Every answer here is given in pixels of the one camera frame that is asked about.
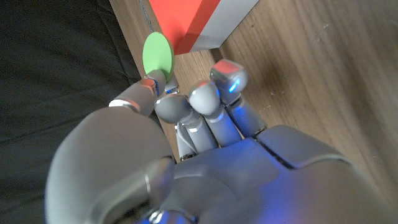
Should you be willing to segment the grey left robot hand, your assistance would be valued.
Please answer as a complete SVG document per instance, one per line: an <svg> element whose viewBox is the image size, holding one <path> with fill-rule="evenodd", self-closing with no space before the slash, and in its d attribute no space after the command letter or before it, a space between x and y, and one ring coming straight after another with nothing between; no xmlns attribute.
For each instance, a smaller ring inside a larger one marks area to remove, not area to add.
<svg viewBox="0 0 398 224"><path fill-rule="evenodd" d="M160 70L89 114L61 143L45 189L47 223L396 223L393 211L342 154L294 128L260 129L176 163L149 118L162 106Z"/></svg>

